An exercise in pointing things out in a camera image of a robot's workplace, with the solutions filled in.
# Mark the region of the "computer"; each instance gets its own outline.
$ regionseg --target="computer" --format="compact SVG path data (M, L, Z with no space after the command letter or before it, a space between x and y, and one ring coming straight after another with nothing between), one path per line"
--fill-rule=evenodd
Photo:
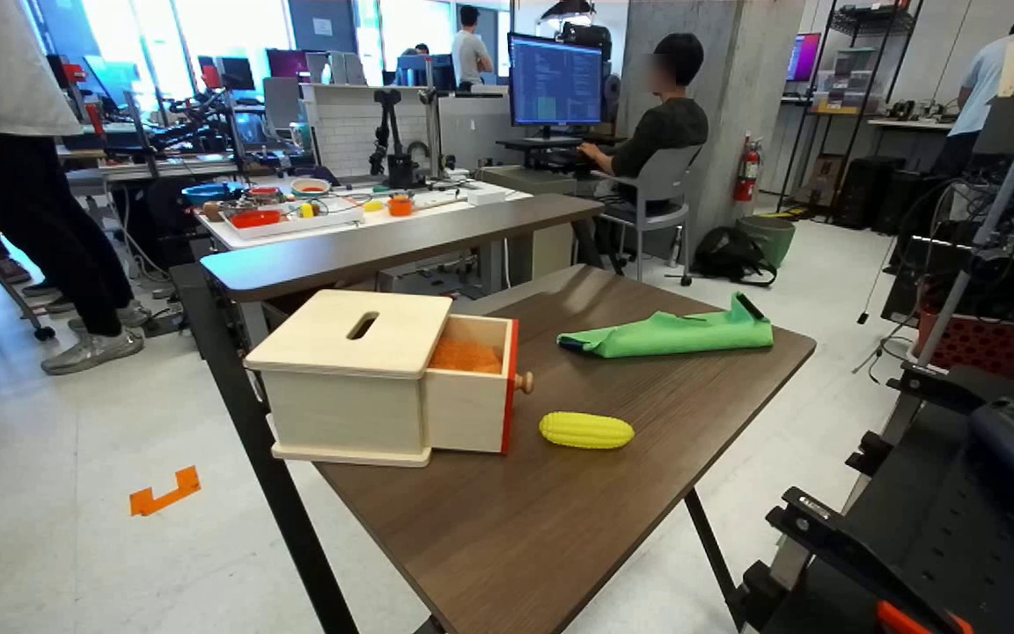
M459 89L449 58L401 58L389 84L433 84L436 96Z
M601 50L512 37L512 123L535 126L535 145L575 145L601 123Z
M272 78L310 83L310 52L313 50L263 50Z
M257 93L247 58L196 58L203 89Z

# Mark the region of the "backpack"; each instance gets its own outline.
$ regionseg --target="backpack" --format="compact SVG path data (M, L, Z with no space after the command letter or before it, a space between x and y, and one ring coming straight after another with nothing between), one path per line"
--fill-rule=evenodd
M760 245L735 231L735 227L718 227L712 231L696 252L690 269L705 280L727 280L739 286L773 286L778 269L769 263L769 253L760 252Z

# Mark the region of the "shoe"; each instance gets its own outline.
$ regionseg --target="shoe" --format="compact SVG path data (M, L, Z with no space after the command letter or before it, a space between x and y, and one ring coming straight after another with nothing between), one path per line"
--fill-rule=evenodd
M103 368L108 361L122 361L122 356L132 356L144 348L144 340L130 334L130 333L121 333L111 340L105 334L84 334L78 347L50 356L43 363L43 369L50 377L64 377L64 373L80 373L80 369L90 369L90 368Z
M0 280L7 286L27 286L27 271L13 256L0 256Z
M122 327L147 327L150 323L150 312L144 312L138 301L130 301L122 312L117 312Z

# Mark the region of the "computer monitor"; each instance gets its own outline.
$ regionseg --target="computer monitor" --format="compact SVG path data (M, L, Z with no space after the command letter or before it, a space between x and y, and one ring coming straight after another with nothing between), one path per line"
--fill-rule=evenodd
M84 58L84 69L90 83L98 84L98 93L111 100L117 114L130 114L125 100L132 93L138 69L122 62L105 62L105 58Z
M263 50L272 78L310 83L310 50Z
M512 37L512 123L571 132L601 123L601 50Z
M247 58L196 58L203 89L257 93Z
M433 69L433 89L436 89L439 96L447 96L447 93L459 89L459 69L455 69L449 58L433 58L429 69Z

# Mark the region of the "black shirt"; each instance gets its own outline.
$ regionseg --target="black shirt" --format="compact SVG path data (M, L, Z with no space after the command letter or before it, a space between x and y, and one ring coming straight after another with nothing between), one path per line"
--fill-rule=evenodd
M669 100L649 109L632 138L616 148L611 174L637 177L658 148L682 148L708 143L708 114L695 100Z

